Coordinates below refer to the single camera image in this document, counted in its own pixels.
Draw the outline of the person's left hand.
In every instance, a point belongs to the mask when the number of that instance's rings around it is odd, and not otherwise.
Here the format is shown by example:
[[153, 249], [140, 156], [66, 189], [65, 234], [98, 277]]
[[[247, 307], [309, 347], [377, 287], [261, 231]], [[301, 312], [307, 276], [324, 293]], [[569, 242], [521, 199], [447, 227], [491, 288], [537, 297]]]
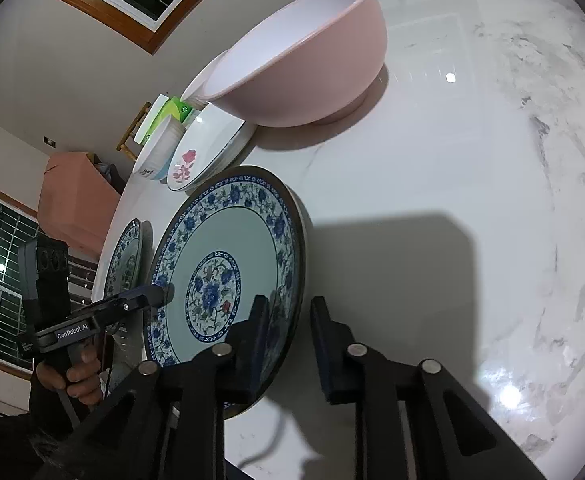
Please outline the person's left hand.
[[53, 367], [38, 363], [35, 375], [48, 390], [65, 389], [68, 396], [78, 399], [87, 406], [96, 405], [102, 400], [100, 388], [100, 362], [92, 344], [86, 344], [81, 351], [81, 359], [61, 375]]

